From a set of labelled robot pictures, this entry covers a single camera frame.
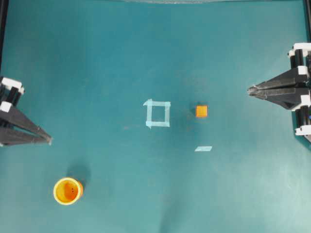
teal table surface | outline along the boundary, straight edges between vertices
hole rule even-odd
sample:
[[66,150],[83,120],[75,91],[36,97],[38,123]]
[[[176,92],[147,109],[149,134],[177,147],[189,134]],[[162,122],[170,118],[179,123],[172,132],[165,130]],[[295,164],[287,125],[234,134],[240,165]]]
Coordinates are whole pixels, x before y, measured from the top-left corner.
[[[246,92],[306,40],[300,0],[11,0],[1,74],[53,144],[0,149],[0,232],[310,232],[309,145]],[[170,127],[146,126],[147,99],[171,102]],[[71,206],[65,176],[85,188]]]

orange cube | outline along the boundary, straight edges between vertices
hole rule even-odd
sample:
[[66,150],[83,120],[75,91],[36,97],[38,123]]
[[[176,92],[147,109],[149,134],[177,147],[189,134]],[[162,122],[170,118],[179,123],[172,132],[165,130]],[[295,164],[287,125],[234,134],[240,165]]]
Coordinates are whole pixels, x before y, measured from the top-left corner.
[[207,117],[207,105],[197,105],[195,110],[195,116],[198,118]]

tape strip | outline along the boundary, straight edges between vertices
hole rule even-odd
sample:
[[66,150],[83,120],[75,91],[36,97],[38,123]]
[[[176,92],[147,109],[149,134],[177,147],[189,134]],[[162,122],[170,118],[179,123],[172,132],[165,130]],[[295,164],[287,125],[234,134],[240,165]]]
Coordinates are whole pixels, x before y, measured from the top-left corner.
[[[169,127],[170,126],[171,102],[159,102],[159,101],[152,101],[152,99],[148,99],[146,102],[144,102],[143,106],[147,106],[146,126],[148,126],[150,129],[152,126],[158,126],[158,127]],[[152,121],[152,107],[153,106],[165,107],[164,121]]]
[[211,151],[213,147],[197,147],[195,152]]

yellow cup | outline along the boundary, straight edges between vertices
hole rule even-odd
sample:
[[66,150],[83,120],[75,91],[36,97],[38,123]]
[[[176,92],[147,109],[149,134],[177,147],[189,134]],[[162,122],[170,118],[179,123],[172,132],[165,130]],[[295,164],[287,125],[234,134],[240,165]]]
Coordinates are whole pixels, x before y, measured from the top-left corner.
[[53,190],[55,200],[62,205],[74,204],[83,194],[82,184],[70,177],[60,179]]

cup rim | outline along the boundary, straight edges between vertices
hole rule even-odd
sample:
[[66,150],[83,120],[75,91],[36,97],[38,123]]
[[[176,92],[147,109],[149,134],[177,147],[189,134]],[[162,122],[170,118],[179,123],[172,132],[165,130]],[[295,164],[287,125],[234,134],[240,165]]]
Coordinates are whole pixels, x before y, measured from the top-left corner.
[[[73,199],[73,200],[70,201],[70,202],[63,202],[63,201],[61,201],[61,200],[58,198],[57,194],[56,194],[57,187],[58,187],[59,184],[60,184],[61,182],[63,182],[63,181],[71,181],[71,182],[74,182],[75,185],[78,187],[77,196],[75,197],[75,199]],[[64,178],[61,178],[61,179],[55,184],[54,189],[53,189],[53,194],[54,194],[55,200],[56,200],[58,203],[60,203],[60,204],[62,204],[62,205],[71,205],[71,204],[74,204],[74,203],[79,199],[79,197],[80,197],[80,195],[81,195],[81,187],[80,187],[79,182],[78,182],[77,180],[75,180],[74,178],[71,178],[71,177],[64,177]]]

